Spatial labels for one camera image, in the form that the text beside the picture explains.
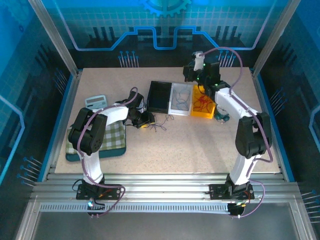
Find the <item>calculator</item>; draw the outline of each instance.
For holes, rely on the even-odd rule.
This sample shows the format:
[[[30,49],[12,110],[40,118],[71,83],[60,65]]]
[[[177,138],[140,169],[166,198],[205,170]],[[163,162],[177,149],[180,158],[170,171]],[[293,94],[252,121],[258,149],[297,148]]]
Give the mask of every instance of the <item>calculator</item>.
[[[87,98],[85,101],[85,107],[87,109],[103,109],[107,107],[107,98],[105,95],[92,96]]]

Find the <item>green checkered cloth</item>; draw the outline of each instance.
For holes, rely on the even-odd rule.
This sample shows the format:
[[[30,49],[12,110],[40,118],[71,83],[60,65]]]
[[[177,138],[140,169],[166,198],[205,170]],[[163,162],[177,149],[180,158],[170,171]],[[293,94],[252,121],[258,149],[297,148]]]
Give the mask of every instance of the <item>green checkered cloth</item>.
[[[68,140],[71,127],[67,130],[65,154],[77,154],[77,151],[72,147]],[[106,126],[103,142],[99,151],[122,149],[126,147],[126,129],[122,121],[117,121]]]

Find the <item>glass enclosure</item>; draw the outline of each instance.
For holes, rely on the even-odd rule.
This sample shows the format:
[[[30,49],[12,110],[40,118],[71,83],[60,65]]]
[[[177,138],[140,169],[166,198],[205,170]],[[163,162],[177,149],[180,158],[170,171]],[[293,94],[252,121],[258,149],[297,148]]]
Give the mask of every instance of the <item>glass enclosure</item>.
[[[181,67],[193,52],[221,46],[237,50],[244,66],[252,68],[288,3],[42,2],[78,69]],[[319,11],[319,1],[301,1],[259,76],[303,193],[320,192]],[[37,181],[71,80],[28,1],[0,0],[0,15],[0,236],[11,239]],[[220,61],[221,67],[239,66],[229,51],[207,58]]]
[[[319,10],[319,1],[301,1],[261,71],[270,109],[303,194],[320,191]],[[319,233],[319,224],[314,227]]]
[[[0,3],[0,238],[12,239],[70,73],[28,1]]]
[[[139,67],[180,67],[192,52],[218,46],[239,50],[252,67],[287,0],[43,3],[80,69],[126,67],[118,57],[136,58]],[[231,53],[222,55],[229,60],[223,66],[239,65]]]

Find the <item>black electronic component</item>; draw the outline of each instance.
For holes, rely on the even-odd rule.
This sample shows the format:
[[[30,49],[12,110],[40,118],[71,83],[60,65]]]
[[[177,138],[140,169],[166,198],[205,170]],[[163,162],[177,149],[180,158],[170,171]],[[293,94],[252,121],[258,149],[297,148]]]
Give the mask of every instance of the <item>black electronic component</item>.
[[[100,184],[105,184],[105,178],[100,181]],[[115,186],[115,188],[92,185],[82,179],[81,184],[78,185],[75,198],[77,200],[89,200],[90,198],[99,200],[118,200],[121,195],[122,186],[120,184],[108,184],[108,186]]]
[[[155,123],[155,117],[151,112],[144,111],[141,113],[135,108],[129,109],[128,119],[131,120],[132,125],[137,129],[144,125]]]
[[[229,174],[224,184],[209,184],[207,194],[210,195],[211,200],[244,201],[255,199],[254,189],[250,182],[234,185]]]
[[[124,99],[124,100],[122,100],[122,101],[116,101],[115,103],[116,103],[116,104],[124,104],[124,103],[130,101],[130,100],[135,96],[135,94],[136,94],[135,91],[131,91],[128,99]],[[130,109],[130,108],[137,108],[137,107],[139,107],[140,103],[141,103],[144,99],[145,99],[144,96],[142,96],[140,93],[137,93],[135,99],[134,99],[132,102],[130,102],[129,104],[127,104],[126,107],[127,107],[128,109]]]
[[[89,118],[94,112],[88,108],[81,108],[79,111],[74,124],[72,125],[71,131],[68,136],[69,142],[72,144],[74,149],[77,149],[78,140],[80,135],[87,124]],[[91,129],[87,129],[83,135],[80,143],[80,150],[85,152],[87,155],[91,155],[99,150],[102,145],[105,128],[107,124],[107,116],[97,114],[91,121]]]
[[[194,71],[194,67],[194,61],[186,66],[183,66],[183,75],[185,82],[196,81],[199,85],[203,85],[205,89],[206,86],[213,86],[221,82],[219,62],[204,62],[202,70]]]
[[[148,98],[146,101],[147,111],[167,114],[171,94],[171,82],[151,81]]]
[[[245,211],[245,206],[242,204],[228,203],[227,208],[231,216],[241,216]]]
[[[204,94],[210,97],[212,101],[215,101],[216,92],[218,92],[220,89],[230,88],[230,85],[225,81],[220,81],[219,83],[215,84],[206,84],[203,87]]]
[[[263,127],[269,147],[271,147],[272,136],[270,117],[266,112],[257,113],[256,117]],[[267,146],[253,116],[244,116],[239,119],[235,136],[235,147],[237,151],[247,159],[255,155],[262,155],[266,152]]]

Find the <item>yellow tray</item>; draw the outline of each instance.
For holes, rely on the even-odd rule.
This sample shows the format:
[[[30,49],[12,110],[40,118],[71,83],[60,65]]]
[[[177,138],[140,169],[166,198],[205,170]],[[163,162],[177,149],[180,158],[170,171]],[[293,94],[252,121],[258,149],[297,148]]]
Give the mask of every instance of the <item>yellow tray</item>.
[[[204,92],[205,89],[203,86],[193,86],[190,116],[212,119],[216,104],[211,100],[210,97],[202,94]]]

